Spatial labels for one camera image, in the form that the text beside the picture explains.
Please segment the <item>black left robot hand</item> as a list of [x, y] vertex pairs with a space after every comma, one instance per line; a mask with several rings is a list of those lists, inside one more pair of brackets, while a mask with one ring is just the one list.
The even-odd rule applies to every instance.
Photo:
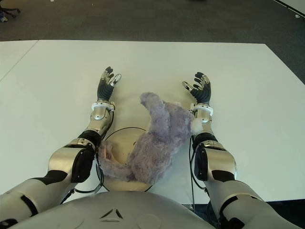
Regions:
[[109, 101], [117, 83], [121, 80], [121, 74], [114, 74], [112, 67], [107, 67], [101, 75], [98, 89], [97, 100]]

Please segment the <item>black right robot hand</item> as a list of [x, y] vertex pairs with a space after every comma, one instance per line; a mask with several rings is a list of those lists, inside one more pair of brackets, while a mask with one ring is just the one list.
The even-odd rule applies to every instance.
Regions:
[[194, 84], [193, 86], [186, 81], [183, 81], [182, 85], [196, 99], [198, 104], [209, 105], [212, 94], [209, 78], [204, 73], [197, 72], [194, 75], [194, 81], [197, 82], [197, 84]]

